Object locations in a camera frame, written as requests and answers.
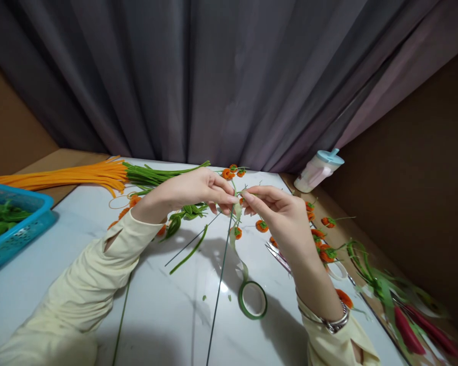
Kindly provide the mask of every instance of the cardboard wall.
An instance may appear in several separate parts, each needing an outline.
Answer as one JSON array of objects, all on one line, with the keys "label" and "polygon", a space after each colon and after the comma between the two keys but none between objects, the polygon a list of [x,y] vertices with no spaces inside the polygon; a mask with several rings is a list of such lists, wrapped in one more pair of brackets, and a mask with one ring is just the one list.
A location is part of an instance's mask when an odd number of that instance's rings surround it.
[{"label": "cardboard wall", "polygon": [[340,156],[323,188],[458,328],[458,55]]},{"label": "cardboard wall", "polygon": [[0,71],[0,175],[15,173],[57,149]]}]

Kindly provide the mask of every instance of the bracelet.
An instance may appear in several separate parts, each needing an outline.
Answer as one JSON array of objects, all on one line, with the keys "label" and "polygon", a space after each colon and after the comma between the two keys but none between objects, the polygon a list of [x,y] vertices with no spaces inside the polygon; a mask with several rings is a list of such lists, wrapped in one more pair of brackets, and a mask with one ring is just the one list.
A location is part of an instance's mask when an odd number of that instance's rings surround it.
[{"label": "bracelet", "polygon": [[308,320],[310,320],[310,321],[312,321],[314,323],[324,324],[326,326],[327,330],[331,334],[336,334],[339,330],[341,330],[347,324],[347,322],[348,322],[348,320],[350,318],[350,311],[349,311],[348,307],[342,301],[341,301],[341,305],[342,305],[342,310],[343,310],[343,316],[342,316],[341,319],[339,319],[337,321],[334,321],[334,322],[327,321],[326,319],[323,319],[321,317],[318,317],[320,319],[320,322],[318,322],[316,320],[311,319],[305,312],[303,312],[303,310],[300,308],[300,306],[299,306],[299,310],[302,313],[302,315],[304,317],[306,317]]}]

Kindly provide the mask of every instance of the cream long-sleeve shirt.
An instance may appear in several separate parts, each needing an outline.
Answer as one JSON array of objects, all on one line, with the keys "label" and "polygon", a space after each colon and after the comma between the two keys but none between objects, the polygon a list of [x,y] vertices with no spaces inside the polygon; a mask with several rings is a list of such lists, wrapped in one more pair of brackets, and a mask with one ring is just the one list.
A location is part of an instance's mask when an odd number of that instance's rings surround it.
[{"label": "cream long-sleeve shirt", "polygon": [[[92,366],[97,356],[95,330],[112,308],[114,293],[127,284],[139,255],[163,225],[140,222],[131,212],[102,239],[93,240],[51,285],[34,313],[0,347],[0,365]],[[118,234],[104,252],[109,238]],[[312,365],[355,365],[351,339],[364,350],[364,364],[379,364],[373,346],[351,316],[331,335],[298,299],[309,335]]]}]

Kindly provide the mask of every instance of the handmade flower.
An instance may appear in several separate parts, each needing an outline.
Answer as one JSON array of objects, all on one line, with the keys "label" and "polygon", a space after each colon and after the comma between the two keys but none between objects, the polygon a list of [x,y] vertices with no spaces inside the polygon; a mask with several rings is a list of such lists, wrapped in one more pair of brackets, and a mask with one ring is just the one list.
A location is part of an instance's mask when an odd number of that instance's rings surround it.
[{"label": "handmade flower", "polygon": [[234,173],[231,172],[230,169],[227,169],[225,168],[223,171],[222,171],[222,178],[224,178],[225,180],[231,180],[232,178],[234,178],[236,175]]},{"label": "handmade flower", "polygon": [[162,236],[164,235],[165,231],[166,231],[166,225],[163,225],[163,227],[158,231],[156,235]]},{"label": "handmade flower", "polygon": [[256,229],[260,232],[267,232],[269,230],[268,225],[263,220],[256,221]]},{"label": "handmade flower", "polygon": [[336,221],[338,220],[343,220],[343,219],[354,219],[356,216],[348,216],[345,218],[339,218],[339,219],[333,219],[330,217],[322,218],[321,222],[324,226],[328,227],[329,229],[332,229],[334,226],[336,226]]},{"label": "handmade flower", "polygon": [[327,244],[322,244],[319,248],[319,257],[325,263],[332,263],[336,258],[336,250]]},{"label": "handmade flower", "polygon": [[129,201],[129,208],[136,206],[139,201],[141,201],[141,198],[138,195],[132,195]]},{"label": "handmade flower", "polygon": [[238,227],[235,227],[235,228],[233,227],[233,228],[231,228],[231,230],[232,229],[234,229],[234,234],[236,235],[236,240],[241,239],[241,236],[243,236],[243,231]]},{"label": "handmade flower", "polygon": [[341,300],[342,303],[348,307],[348,309],[352,309],[353,301],[348,296],[348,294],[346,294],[344,291],[339,290],[339,289],[336,289],[336,292],[337,292],[337,295],[339,296],[339,300]]},{"label": "handmade flower", "polygon": [[311,229],[310,231],[311,231],[313,236],[315,235],[315,236],[317,236],[317,237],[319,237],[321,239],[324,239],[324,237],[326,236],[326,234],[324,234],[321,230]]},{"label": "handmade flower", "polygon": [[123,209],[121,213],[119,214],[119,220],[123,218],[124,215],[127,213],[127,211],[129,211],[130,209],[131,209],[130,207],[126,207],[125,209]]},{"label": "handmade flower", "polygon": [[316,247],[320,249],[322,245],[321,239],[315,235],[313,236],[313,238],[314,238],[314,243],[316,243]]},{"label": "handmade flower", "polygon": [[278,249],[278,244],[276,243],[275,238],[274,238],[273,236],[270,236],[270,243],[271,243],[275,248]]},{"label": "handmade flower", "polygon": [[305,208],[307,209],[307,211],[309,211],[309,212],[314,211],[314,204],[317,202],[318,199],[319,198],[316,198],[314,203],[310,203],[310,202],[305,201]]},{"label": "handmade flower", "polygon": [[107,228],[107,230],[110,229],[112,226],[114,226],[114,225],[115,225],[116,223],[118,223],[118,222],[119,222],[119,220],[114,221],[113,223],[111,223],[110,226]]}]

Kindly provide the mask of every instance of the white table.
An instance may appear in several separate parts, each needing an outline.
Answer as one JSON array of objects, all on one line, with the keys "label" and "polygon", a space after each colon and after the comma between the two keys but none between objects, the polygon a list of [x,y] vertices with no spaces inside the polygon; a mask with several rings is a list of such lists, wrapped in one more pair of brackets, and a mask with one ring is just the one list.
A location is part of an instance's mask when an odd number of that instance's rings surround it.
[{"label": "white table", "polygon": [[[181,170],[187,164],[126,159],[132,164],[148,164],[154,169]],[[234,178],[236,188],[245,185],[273,185],[288,192],[277,174],[248,171]],[[126,193],[138,190],[126,189]],[[0,345],[32,313],[48,286],[96,237],[104,235],[117,219],[120,209],[108,207],[107,190],[80,186],[54,211],[58,221],[20,255],[0,269]],[[112,206],[127,202],[119,198]],[[152,242],[133,273],[117,351],[117,365],[162,364],[202,365],[207,361],[210,333],[226,245],[229,218],[219,215],[209,226],[204,242],[173,275],[169,271],[196,245],[188,248],[168,266],[165,264],[199,234],[215,215],[182,221],[177,235],[163,243]],[[297,365],[306,364],[307,335],[297,309],[292,278],[268,253],[265,242],[270,233],[255,228],[257,216],[242,217],[242,238],[236,241],[241,259],[249,267],[249,276],[258,282],[268,297],[268,312],[262,320],[249,320],[239,309],[237,294],[241,284],[236,269],[238,258],[228,246],[220,298],[212,338],[210,365]],[[349,281],[333,280],[336,288],[353,299],[355,312],[384,365],[402,364],[402,357]],[[97,365],[112,365],[117,335],[126,298],[118,292],[113,310],[98,330]]]}]

